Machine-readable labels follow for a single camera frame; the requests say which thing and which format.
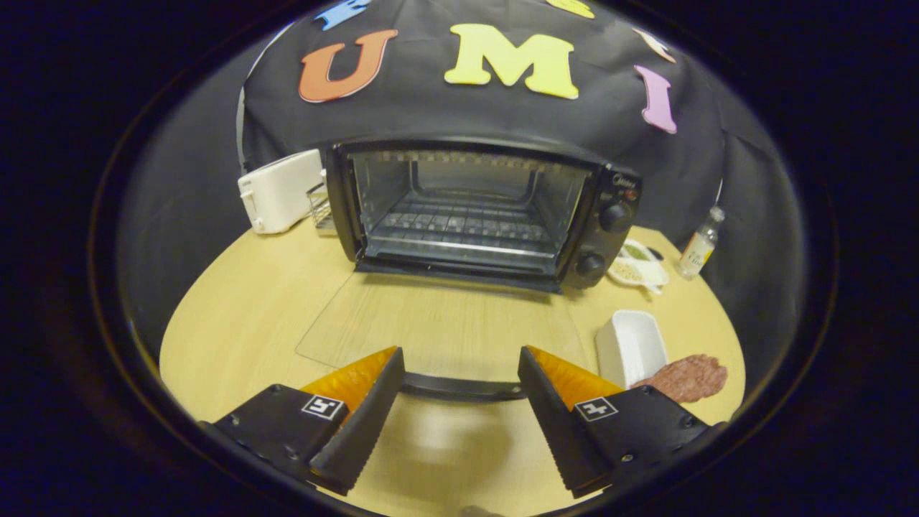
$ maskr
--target small dish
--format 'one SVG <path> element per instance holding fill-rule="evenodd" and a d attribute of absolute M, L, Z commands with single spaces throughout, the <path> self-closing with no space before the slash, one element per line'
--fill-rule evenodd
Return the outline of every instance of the small dish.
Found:
<path fill-rule="evenodd" d="M 670 281 L 670 275 L 651 250 L 632 239 L 626 240 L 622 245 L 608 272 L 615 281 L 623 285 L 654 288 Z"/>
<path fill-rule="evenodd" d="M 657 320 L 644 311 L 616 311 L 596 333 L 600 376 L 629 389 L 667 364 Z"/>

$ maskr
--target wooden table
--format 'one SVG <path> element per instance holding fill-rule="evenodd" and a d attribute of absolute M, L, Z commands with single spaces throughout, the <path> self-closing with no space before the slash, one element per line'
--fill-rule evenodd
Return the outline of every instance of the wooden table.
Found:
<path fill-rule="evenodd" d="M 193 418 L 214 421 L 270 384 L 299 388 L 392 344 L 403 347 L 410 372 L 516 381 L 526 344 L 596 372 L 596 332 L 617 310 L 631 309 L 655 316 L 670 361 L 707 353 L 727 366 L 720 393 L 684 407 L 709 424 L 729 419 L 745 381 L 731 322 L 701 278 L 675 274 L 679 252 L 663 235 L 635 227 L 630 238 L 664 255 L 671 281 L 662 295 L 609 278 L 583 291 L 539 294 L 355 273 L 338 240 L 318 236 L 310 221 L 279 236 L 248 231 L 179 304 L 161 374 Z M 405 394 L 345 499 L 399 516 L 457 516 L 470 506 L 531 515 L 575 503 L 526 400 Z"/>

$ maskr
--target green sauce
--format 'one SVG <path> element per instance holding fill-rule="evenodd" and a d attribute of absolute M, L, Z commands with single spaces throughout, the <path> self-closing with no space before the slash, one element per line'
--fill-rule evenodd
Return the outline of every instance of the green sauce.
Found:
<path fill-rule="evenodd" d="M 626 252 L 629 253 L 629 255 L 632 255 L 634 258 L 638 260 L 648 260 L 645 254 L 641 253 L 641 250 L 636 248 L 635 246 L 627 244 L 624 246 L 624 248 L 626 248 Z"/>

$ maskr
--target yellow letter m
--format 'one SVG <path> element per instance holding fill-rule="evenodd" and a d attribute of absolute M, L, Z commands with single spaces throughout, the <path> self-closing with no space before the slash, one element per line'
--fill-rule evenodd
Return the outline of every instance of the yellow letter m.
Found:
<path fill-rule="evenodd" d="M 487 85 L 492 75 L 482 69 L 487 59 L 505 86 L 512 86 L 533 65 L 533 74 L 525 81 L 535 92 L 561 98 L 577 98 L 568 67 L 568 54 L 574 46 L 545 34 L 531 36 L 515 47 L 505 35 L 491 25 L 464 23 L 450 32 L 459 35 L 457 65 L 444 74 L 453 85 Z"/>

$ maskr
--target small glass bottle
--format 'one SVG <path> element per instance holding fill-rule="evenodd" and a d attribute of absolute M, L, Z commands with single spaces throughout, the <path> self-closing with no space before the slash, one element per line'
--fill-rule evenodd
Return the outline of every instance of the small glass bottle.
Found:
<path fill-rule="evenodd" d="M 683 256 L 676 263 L 676 272 L 681 277 L 692 280 L 709 261 L 711 252 L 718 244 L 718 226 L 721 221 L 724 221 L 724 210 L 717 206 L 711 207 L 709 217 L 693 234 Z"/>

